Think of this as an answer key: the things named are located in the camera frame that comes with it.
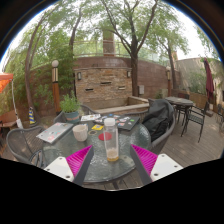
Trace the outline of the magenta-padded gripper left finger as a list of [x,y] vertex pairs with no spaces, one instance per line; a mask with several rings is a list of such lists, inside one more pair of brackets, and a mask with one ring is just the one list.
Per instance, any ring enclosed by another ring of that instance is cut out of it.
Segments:
[[93,146],[87,146],[68,157],[58,157],[45,171],[81,186],[94,155]]

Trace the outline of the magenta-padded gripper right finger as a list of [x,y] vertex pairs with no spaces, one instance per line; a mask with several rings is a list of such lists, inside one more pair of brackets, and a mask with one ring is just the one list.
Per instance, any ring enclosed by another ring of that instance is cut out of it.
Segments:
[[182,166],[166,154],[156,155],[132,144],[130,154],[143,185],[147,185],[182,169]]

